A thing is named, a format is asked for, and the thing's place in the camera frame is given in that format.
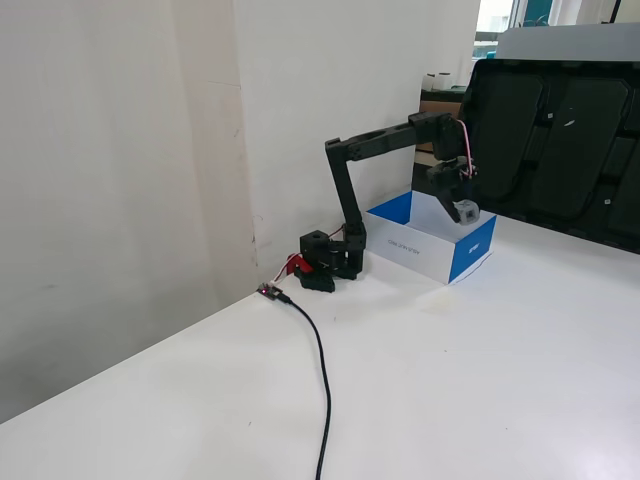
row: wire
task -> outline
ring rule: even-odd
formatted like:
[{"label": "wire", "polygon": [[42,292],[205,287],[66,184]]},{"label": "wire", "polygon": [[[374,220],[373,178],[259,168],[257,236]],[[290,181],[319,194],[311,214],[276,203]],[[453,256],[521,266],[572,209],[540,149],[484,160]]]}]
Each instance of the wire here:
[{"label": "wire", "polygon": [[282,272],[284,272],[284,270],[287,268],[287,266],[289,265],[289,263],[291,262],[291,260],[293,260],[294,258],[296,258],[296,256],[298,256],[297,253],[292,253],[291,255],[289,255],[287,257],[287,261],[284,263],[284,265],[282,266],[282,268],[280,269],[280,271],[278,272],[278,275],[276,275],[275,277],[273,277],[273,280],[271,280],[269,283],[271,283],[272,285],[275,285],[278,282],[278,279],[280,278],[280,275],[282,275]]},{"label": "wire", "polygon": [[342,230],[344,229],[344,225],[342,227],[340,227],[338,230],[336,230],[335,232],[333,232],[332,234],[329,235],[329,238],[331,237],[335,237],[337,234],[339,234]]},{"label": "wire", "polygon": [[327,377],[327,367],[324,363],[324,349],[322,348],[322,340],[320,340],[320,334],[316,325],[311,320],[311,317],[307,315],[302,308],[300,308],[293,300],[290,304],[293,308],[298,310],[304,318],[309,321],[313,333],[316,334],[316,340],[318,341],[318,351],[320,352],[320,368],[322,369],[322,380],[324,381],[324,390],[327,395],[327,417],[324,422],[324,433],[322,434],[322,445],[320,446],[320,455],[318,456],[318,465],[316,467],[316,480],[320,480],[322,476],[322,465],[324,463],[324,453],[327,449],[327,440],[329,439],[329,425],[331,424],[331,389],[329,388],[329,378]]},{"label": "wire", "polygon": [[462,125],[462,130],[464,131],[464,143],[467,147],[467,171],[463,172],[467,177],[473,175],[473,164],[471,163],[471,144],[469,143],[469,133],[467,132],[467,126],[464,124],[462,120],[458,120]]},{"label": "wire", "polygon": [[324,391],[327,396],[327,416],[324,421],[324,432],[322,434],[322,444],[320,446],[320,455],[318,456],[318,465],[316,466],[316,480],[320,480],[322,476],[322,465],[324,464],[324,454],[327,450],[327,440],[329,439],[329,425],[331,424],[331,389],[329,388],[329,377],[327,376],[327,366],[324,362],[324,348],[322,347],[322,340],[320,339],[320,333],[316,328],[316,324],[313,323],[311,317],[305,312],[297,303],[295,303],[291,298],[285,295],[282,290],[276,287],[270,287],[269,291],[262,290],[260,293],[262,295],[270,298],[271,300],[279,300],[282,303],[287,305],[291,305],[293,308],[298,310],[304,318],[307,319],[311,328],[313,328],[313,333],[316,335],[316,341],[318,342],[318,352],[320,353],[320,368],[322,369],[322,380],[324,381]]},{"label": "wire", "polygon": [[613,6],[613,11],[611,12],[611,20],[609,23],[616,23],[616,18],[618,18],[618,10],[620,10],[620,3],[622,0],[616,0],[615,5]]}]

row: white table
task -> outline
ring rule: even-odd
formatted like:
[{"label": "white table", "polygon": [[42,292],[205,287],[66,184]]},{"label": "white table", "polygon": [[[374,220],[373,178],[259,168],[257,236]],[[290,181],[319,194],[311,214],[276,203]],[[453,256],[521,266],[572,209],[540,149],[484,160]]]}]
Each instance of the white table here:
[{"label": "white table", "polygon": [[[640,478],[640,256],[501,220],[441,287],[369,256],[316,321],[324,479]],[[317,348],[253,295],[0,426],[2,480],[313,478]]]}]

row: black plastic tray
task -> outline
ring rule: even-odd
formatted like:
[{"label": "black plastic tray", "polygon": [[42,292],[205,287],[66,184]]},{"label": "black plastic tray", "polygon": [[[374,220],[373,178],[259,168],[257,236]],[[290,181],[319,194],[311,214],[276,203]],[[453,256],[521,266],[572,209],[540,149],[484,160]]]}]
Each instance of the black plastic tray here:
[{"label": "black plastic tray", "polygon": [[640,64],[480,61],[461,118],[482,209],[640,253]]}]

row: black cable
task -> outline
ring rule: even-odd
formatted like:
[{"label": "black cable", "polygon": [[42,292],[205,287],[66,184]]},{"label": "black cable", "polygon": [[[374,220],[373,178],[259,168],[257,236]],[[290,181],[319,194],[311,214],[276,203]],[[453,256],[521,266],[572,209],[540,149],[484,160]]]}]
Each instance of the black cable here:
[{"label": "black cable", "polygon": [[324,422],[324,433],[322,434],[322,445],[320,446],[320,456],[318,457],[318,466],[316,467],[316,480],[320,480],[322,476],[322,464],[324,463],[324,452],[327,449],[327,440],[329,439],[329,425],[331,423],[331,389],[329,388],[329,377],[327,377],[327,367],[324,363],[324,348],[322,348],[322,340],[320,339],[320,333],[316,328],[316,324],[313,323],[311,317],[305,312],[298,304],[296,304],[291,298],[285,295],[278,287],[264,283],[258,288],[258,293],[269,300],[280,300],[282,303],[291,305],[298,310],[304,318],[307,319],[313,333],[316,334],[316,340],[318,342],[318,351],[320,352],[320,368],[322,369],[322,379],[324,380],[324,390],[327,394],[327,418]]},{"label": "black cable", "polygon": [[320,456],[318,457],[318,466],[316,467],[316,480],[320,480],[320,477],[322,476],[322,464],[324,463],[324,452],[327,449],[327,440],[329,438],[329,424],[331,423],[331,390],[329,389],[329,378],[327,377],[327,367],[324,364],[324,349],[322,348],[322,340],[320,340],[320,334],[318,333],[316,325],[313,323],[313,320],[311,320],[311,317],[307,315],[307,312],[300,308],[293,300],[291,300],[290,305],[298,310],[302,315],[304,315],[304,318],[309,321],[311,328],[313,328],[313,333],[316,334],[316,340],[318,341],[318,350],[320,352],[320,368],[322,369],[324,390],[327,394],[327,418],[324,422],[322,446],[320,447]]},{"label": "black cable", "polygon": [[611,12],[611,20],[609,23],[616,23],[616,18],[618,18],[618,10],[620,10],[620,4],[622,0],[616,0],[615,5],[613,6],[613,11]]}]

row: window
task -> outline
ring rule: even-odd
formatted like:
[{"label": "window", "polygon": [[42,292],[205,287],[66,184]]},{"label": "window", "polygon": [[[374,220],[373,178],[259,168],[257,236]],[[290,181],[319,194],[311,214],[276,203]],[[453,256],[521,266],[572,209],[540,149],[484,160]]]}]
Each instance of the window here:
[{"label": "window", "polygon": [[482,0],[478,13],[476,40],[473,44],[473,58],[487,58],[498,46],[498,35],[509,28],[514,1]]}]

